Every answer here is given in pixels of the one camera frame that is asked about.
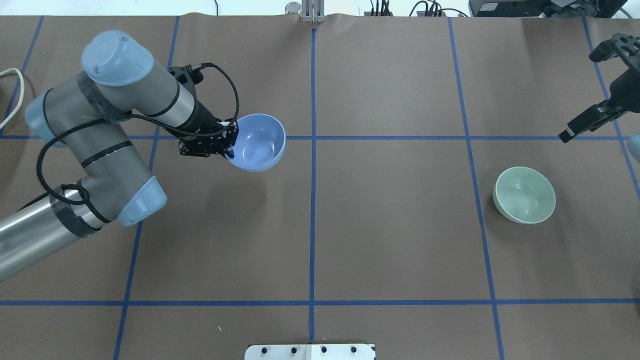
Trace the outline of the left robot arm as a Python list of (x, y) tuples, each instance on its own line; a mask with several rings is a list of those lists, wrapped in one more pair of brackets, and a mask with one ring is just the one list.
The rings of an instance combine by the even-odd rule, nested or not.
[(217, 118), (195, 90), (213, 63), (165, 68), (126, 32), (106, 30), (84, 48), (81, 64), (26, 109), (29, 129), (45, 142), (36, 160), (44, 192), (1, 221), (2, 281), (112, 221), (132, 226), (167, 204), (123, 122), (160, 126), (185, 156), (234, 157), (238, 115)]

